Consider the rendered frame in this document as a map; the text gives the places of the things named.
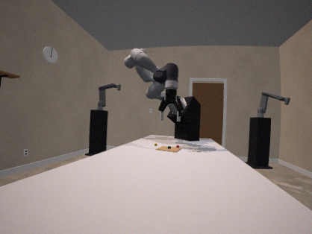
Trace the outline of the tan flat mat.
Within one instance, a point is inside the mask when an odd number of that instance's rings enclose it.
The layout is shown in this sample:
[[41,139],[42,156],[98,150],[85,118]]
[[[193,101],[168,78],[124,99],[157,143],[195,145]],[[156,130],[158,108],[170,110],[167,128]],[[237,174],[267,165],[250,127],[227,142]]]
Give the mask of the tan flat mat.
[[170,151],[170,152],[178,152],[179,150],[178,150],[178,151],[174,151],[174,150],[177,150],[177,149],[179,149],[179,148],[171,147],[170,149],[168,149],[167,146],[162,146],[162,147],[157,148],[157,149],[155,149],[155,150],[159,150],[159,151]]

